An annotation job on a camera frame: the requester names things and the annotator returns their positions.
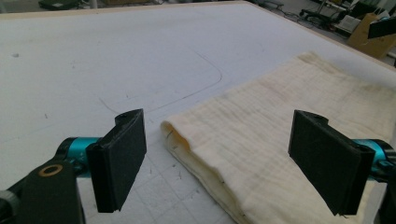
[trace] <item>cloth fold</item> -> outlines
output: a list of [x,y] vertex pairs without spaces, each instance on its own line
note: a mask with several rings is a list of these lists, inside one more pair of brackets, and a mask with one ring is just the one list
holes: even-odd
[[288,154],[295,109],[328,118],[349,138],[389,141],[396,92],[307,52],[161,128],[168,150],[237,223],[362,223],[375,183],[367,182],[356,216],[333,216]]

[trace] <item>cloth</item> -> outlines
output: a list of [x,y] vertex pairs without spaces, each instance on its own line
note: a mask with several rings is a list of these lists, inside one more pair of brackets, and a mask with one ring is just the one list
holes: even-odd
[[168,150],[237,223],[362,223],[333,216],[288,154],[295,109],[319,114],[349,138],[389,141],[396,93],[344,74],[313,52],[224,92],[162,125]]

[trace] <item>brown box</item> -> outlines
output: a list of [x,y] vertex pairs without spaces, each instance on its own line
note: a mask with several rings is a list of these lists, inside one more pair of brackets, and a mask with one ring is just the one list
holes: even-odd
[[150,0],[102,0],[102,2],[108,6],[115,6],[135,3],[147,3],[150,2]]
[[372,21],[376,21],[374,13],[366,14],[364,19],[356,27],[347,43],[352,48],[358,49],[377,59],[384,58],[388,52],[396,46],[396,35],[386,35],[379,38],[368,39],[369,27]]

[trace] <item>tabletop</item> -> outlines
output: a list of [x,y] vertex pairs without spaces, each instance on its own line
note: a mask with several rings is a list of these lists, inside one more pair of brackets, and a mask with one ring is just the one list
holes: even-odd
[[396,89],[394,68],[245,2],[0,15],[0,189],[70,136],[103,136],[143,108],[148,153],[121,212],[87,223],[233,223],[163,145],[160,123],[314,51]]

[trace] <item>gray floor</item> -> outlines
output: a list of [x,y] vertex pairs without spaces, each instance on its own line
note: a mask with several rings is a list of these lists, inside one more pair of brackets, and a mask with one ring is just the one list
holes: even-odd
[[[19,12],[36,12],[36,11],[46,11],[39,7],[38,5],[39,0],[0,0],[0,12],[7,13],[19,13]],[[128,4],[122,6],[107,6],[105,5],[102,0],[97,0],[98,7],[135,7],[135,6],[142,6],[142,5],[158,5],[158,4],[174,4],[174,3],[186,3],[192,0],[147,0],[147,3],[144,4]],[[310,9],[316,11],[319,7],[319,4],[313,2],[311,0],[278,0],[284,4],[281,10],[276,9],[272,4],[266,6],[266,9],[273,11],[274,13],[284,16],[285,18],[298,22],[302,26],[305,26],[308,29],[311,29],[317,33],[325,35],[341,44],[347,44],[347,36],[340,35],[336,32],[327,31],[324,29],[319,28],[314,23],[305,22],[298,16],[302,9]],[[80,8],[89,8],[88,4],[81,4]],[[336,15],[337,8],[333,7],[325,7],[321,10],[322,14],[325,15]],[[393,65],[395,59],[387,56],[380,61]]]

